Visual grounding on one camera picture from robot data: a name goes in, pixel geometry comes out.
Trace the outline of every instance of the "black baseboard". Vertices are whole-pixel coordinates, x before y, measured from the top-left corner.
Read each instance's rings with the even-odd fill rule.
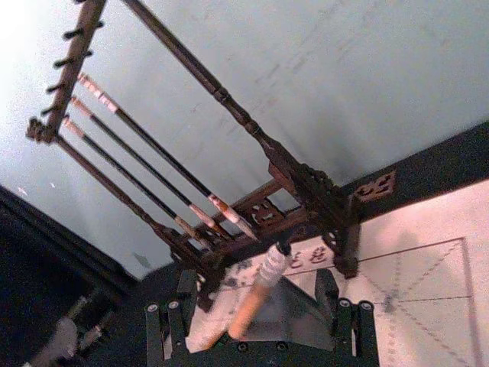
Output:
[[[396,171],[393,192],[362,203],[362,221],[488,179],[489,122],[353,181],[342,190],[354,193],[392,171]]]
[[[0,226],[2,236],[55,256],[116,304],[138,283],[114,259],[2,186]]]

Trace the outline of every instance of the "wall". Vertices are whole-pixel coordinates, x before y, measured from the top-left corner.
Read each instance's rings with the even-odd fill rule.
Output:
[[[357,0],[191,1],[147,5],[262,127],[338,184],[375,171],[487,117],[489,4]],[[2,12],[0,184],[142,277],[168,248],[55,146],[24,137],[66,54],[78,8],[9,2]],[[258,144],[160,46],[121,2],[108,2],[84,71],[202,182],[232,202],[268,180]],[[81,88],[76,94],[188,196],[168,165]],[[72,117],[191,223],[192,215],[131,158]],[[63,134],[163,224],[171,221],[104,161]]]

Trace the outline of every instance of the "metal bolt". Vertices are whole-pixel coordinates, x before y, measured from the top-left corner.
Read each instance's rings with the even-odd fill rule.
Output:
[[[284,342],[278,342],[277,343],[277,350],[283,351],[287,349],[287,344]]]
[[[147,312],[154,312],[158,309],[158,305],[157,304],[150,304],[148,307],[147,307]]]
[[[361,303],[361,308],[363,308],[364,310],[371,310],[372,309],[372,305],[369,304],[368,302],[362,302]]]
[[[350,302],[348,302],[347,300],[340,300],[339,305],[341,307],[350,307]]]
[[[248,350],[248,344],[247,343],[239,343],[238,344],[238,352],[246,352]]]

